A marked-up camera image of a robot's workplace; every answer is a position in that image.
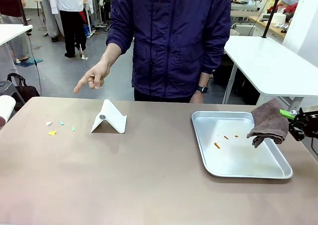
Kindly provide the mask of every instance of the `purple jacket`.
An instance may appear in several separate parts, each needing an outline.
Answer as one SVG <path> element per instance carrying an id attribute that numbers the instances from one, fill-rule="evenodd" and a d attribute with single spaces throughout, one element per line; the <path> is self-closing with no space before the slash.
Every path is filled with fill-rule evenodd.
<path id="1" fill-rule="evenodd" d="M 112 0 L 107 42 L 124 54 L 135 34 L 132 84 L 159 97 L 191 96 L 220 65 L 231 0 Z"/>

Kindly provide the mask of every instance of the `orange food scrap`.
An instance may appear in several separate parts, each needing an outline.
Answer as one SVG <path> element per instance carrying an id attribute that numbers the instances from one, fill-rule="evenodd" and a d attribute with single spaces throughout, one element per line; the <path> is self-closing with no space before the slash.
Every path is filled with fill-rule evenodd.
<path id="1" fill-rule="evenodd" d="M 214 144 L 218 149 L 221 149 L 221 147 L 219 147 L 219 145 L 216 142 Z"/>

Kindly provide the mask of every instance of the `gray floor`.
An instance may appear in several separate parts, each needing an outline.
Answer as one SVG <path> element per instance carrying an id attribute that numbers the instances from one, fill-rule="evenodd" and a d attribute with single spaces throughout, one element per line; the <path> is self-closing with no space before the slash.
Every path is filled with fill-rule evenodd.
<path id="1" fill-rule="evenodd" d="M 27 14 L 27 18 L 31 19 L 29 24 L 33 25 L 30 39 L 34 57 L 43 59 L 43 62 L 38 64 L 42 96 L 134 100 L 131 87 L 133 44 L 127 53 L 122 55 L 113 65 L 102 89 L 91 90 L 86 86 L 79 94 L 73 94 L 73 89 L 78 80 L 100 60 L 101 55 L 105 51 L 107 34 L 96 34 L 87 40 L 87 49 L 84 52 L 88 56 L 87 61 L 68 59 L 64 56 L 64 41 L 52 43 L 49 36 L 43 37 L 43 33 L 45 33 L 43 27 L 45 25 L 35 12 Z M 29 85 L 37 87 L 40 92 L 35 66 L 28 68 L 18 67 L 18 71 L 26 78 Z M 1 69 L 0 80 L 5 80 L 7 73 L 9 72 Z M 205 96 L 204 102 L 222 103 L 225 88 L 214 85 L 213 80 L 209 88 L 209 93 Z M 244 104 L 239 97 L 235 96 L 230 98 L 229 103 Z"/>

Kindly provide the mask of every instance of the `jacket zipper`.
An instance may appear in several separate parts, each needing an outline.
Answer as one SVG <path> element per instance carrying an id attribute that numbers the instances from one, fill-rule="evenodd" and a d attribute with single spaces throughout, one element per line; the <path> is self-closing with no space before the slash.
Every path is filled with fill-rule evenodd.
<path id="1" fill-rule="evenodd" d="M 169 29 L 169 39 L 168 39 L 168 46 L 167 46 L 167 58 L 164 68 L 164 92 L 163 96 L 166 97 L 167 94 L 167 86 L 168 86 L 168 73 L 169 73 L 169 58 L 170 58 L 170 50 L 171 50 L 171 36 L 172 36 L 172 29 L 173 29 L 173 23 L 174 23 L 174 14 L 175 14 L 175 0 L 173 0 L 172 4 L 172 13 L 171 13 L 171 20 L 170 20 L 170 29 Z"/>

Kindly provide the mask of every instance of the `black pants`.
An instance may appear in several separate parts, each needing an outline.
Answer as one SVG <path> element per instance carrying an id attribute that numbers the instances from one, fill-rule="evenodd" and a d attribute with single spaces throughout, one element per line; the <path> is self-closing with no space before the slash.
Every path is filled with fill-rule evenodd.
<path id="1" fill-rule="evenodd" d="M 141 102 L 184 102 L 184 103 L 189 103 L 192 97 L 192 96 L 176 97 L 176 98 L 156 97 L 156 96 L 143 94 L 137 90 L 135 90 L 134 96 L 135 96 L 135 101 L 141 101 Z"/>
<path id="2" fill-rule="evenodd" d="M 84 50 L 86 37 L 84 32 L 84 20 L 79 12 L 60 10 L 61 21 L 64 30 L 65 48 L 69 55 L 75 55 L 75 47 Z"/>

